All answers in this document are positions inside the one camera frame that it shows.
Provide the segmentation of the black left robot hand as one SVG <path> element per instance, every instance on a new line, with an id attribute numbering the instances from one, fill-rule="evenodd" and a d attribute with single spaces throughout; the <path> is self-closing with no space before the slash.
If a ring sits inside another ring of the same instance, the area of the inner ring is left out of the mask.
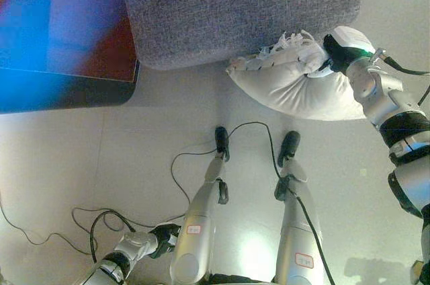
<path id="1" fill-rule="evenodd" d="M 149 257 L 157 259 L 166 253 L 172 252 L 175 248 L 180 230 L 181 227 L 173 223 L 161 224 L 151 230 L 150 234 L 154 234 L 157 238 L 157 247 Z"/>

